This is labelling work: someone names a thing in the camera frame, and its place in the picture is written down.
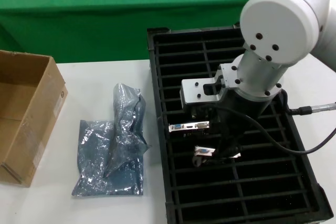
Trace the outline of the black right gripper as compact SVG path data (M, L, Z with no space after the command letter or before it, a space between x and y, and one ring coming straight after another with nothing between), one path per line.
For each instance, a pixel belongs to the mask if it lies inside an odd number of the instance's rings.
M238 95L235 91L228 91L224 97L224 101L220 103L220 106L245 114L256 120L270 102L271 100L264 102L249 101ZM219 152L219 157L240 157L240 145L238 144L238 140L250 127L250 124L240 116L226 111L220 111L220 120L223 127L220 129L219 147L225 148Z

